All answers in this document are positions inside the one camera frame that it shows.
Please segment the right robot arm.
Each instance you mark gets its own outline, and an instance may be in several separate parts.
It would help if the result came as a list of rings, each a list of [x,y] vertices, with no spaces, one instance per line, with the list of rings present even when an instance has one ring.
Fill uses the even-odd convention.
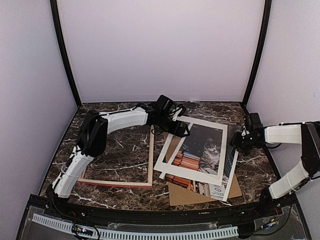
[[[258,113],[249,113],[244,117],[242,130],[233,134],[230,144],[245,156],[253,149],[274,149],[277,157],[293,151],[290,154],[294,159],[292,169],[261,191],[259,202],[255,205],[255,213],[260,217],[266,217],[280,199],[299,191],[319,176],[319,121],[282,122],[264,126]]]

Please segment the pink wooden picture frame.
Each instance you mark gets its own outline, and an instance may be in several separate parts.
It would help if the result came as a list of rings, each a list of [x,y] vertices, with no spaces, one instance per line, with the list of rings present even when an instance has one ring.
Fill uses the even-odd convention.
[[[154,140],[155,135],[152,134],[154,126],[150,127],[149,137],[149,153],[148,153],[148,168],[147,168],[147,181],[146,182],[121,182],[121,181],[106,181],[106,180],[95,180],[85,178],[86,168],[78,178],[77,182],[88,185],[96,185],[103,187],[118,187],[118,188],[152,188],[153,186],[153,160],[154,160]]]

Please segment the white photo mat board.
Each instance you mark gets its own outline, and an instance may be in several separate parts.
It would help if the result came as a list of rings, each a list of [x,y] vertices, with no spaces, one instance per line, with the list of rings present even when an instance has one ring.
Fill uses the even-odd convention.
[[[191,133],[180,139],[168,162],[163,162],[173,138],[169,134],[153,169],[163,174],[220,186],[223,181],[228,126],[187,116],[180,116],[177,120],[186,123]],[[178,151],[187,143],[198,144],[196,149],[201,154],[198,170],[173,165]]]

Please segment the cat and books photo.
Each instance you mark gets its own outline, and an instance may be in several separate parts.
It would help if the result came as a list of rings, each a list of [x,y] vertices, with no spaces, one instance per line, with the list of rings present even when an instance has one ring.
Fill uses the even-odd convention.
[[[190,135],[168,135],[154,169],[160,178],[186,190],[225,202],[229,198],[237,150],[229,140],[237,127],[190,123]]]

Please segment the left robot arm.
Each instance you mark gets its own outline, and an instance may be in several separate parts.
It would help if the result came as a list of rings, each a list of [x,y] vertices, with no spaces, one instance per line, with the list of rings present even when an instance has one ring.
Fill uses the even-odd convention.
[[[105,151],[108,134],[130,127],[154,126],[176,137],[188,137],[188,125],[177,119],[186,108],[180,104],[172,109],[174,105],[173,100],[161,95],[155,102],[141,102],[129,109],[111,112],[88,111],[79,128],[69,159],[46,190],[49,198],[57,198],[51,203],[51,210],[60,218],[69,216],[71,208],[62,199],[70,197],[84,169]]]

